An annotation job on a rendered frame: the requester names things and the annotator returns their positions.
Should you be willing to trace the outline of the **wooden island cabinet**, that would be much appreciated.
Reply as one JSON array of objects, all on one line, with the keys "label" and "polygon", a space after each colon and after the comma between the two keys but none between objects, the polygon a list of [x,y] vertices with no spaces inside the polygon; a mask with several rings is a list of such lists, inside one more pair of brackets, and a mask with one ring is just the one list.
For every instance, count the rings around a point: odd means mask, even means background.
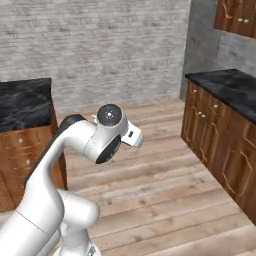
[{"label": "wooden island cabinet", "polygon": [[[53,137],[58,127],[54,107],[50,110],[50,124],[46,126],[50,127]],[[36,149],[41,154],[46,145],[47,143],[41,143],[19,149]],[[19,205],[24,194],[24,179],[30,170],[3,171],[0,167],[0,213],[12,211]]]}]

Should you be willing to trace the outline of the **wooden base cabinet run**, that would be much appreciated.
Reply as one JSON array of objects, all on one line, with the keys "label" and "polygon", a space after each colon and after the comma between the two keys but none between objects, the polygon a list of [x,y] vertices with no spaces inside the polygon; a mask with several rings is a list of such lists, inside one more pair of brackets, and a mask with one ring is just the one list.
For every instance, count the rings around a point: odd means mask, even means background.
[{"label": "wooden base cabinet run", "polygon": [[190,81],[181,138],[256,225],[256,124]]}]

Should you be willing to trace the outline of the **wooden drawer front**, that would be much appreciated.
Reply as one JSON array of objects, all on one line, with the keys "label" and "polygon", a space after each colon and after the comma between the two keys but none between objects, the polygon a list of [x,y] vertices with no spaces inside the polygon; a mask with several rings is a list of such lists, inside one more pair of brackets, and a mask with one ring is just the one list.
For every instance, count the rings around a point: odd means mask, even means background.
[{"label": "wooden drawer front", "polygon": [[[22,144],[18,143],[20,138],[24,140]],[[52,133],[49,126],[3,132],[0,133],[0,148],[19,149],[31,147],[41,143],[48,143],[51,138]]]},{"label": "wooden drawer front", "polygon": [[[0,150],[0,167],[3,171],[28,171],[39,155],[36,149]],[[26,165],[26,160],[30,160],[31,164]]]}]

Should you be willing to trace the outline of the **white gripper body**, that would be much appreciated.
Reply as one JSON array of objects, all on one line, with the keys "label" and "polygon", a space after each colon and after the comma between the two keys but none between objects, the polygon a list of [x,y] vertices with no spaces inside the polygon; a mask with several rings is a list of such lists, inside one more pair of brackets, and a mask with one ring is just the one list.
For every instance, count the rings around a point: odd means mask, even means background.
[{"label": "white gripper body", "polygon": [[134,132],[134,146],[136,148],[140,148],[142,146],[143,142],[144,142],[143,132],[137,126],[135,126],[133,128],[133,132]]}]

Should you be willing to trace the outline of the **wooden wall cabinet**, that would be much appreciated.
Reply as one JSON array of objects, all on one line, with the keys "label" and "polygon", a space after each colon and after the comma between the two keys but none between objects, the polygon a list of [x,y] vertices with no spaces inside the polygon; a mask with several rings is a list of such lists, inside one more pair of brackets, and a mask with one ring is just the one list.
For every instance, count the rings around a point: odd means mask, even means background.
[{"label": "wooden wall cabinet", "polygon": [[217,0],[214,28],[256,39],[256,0]]}]

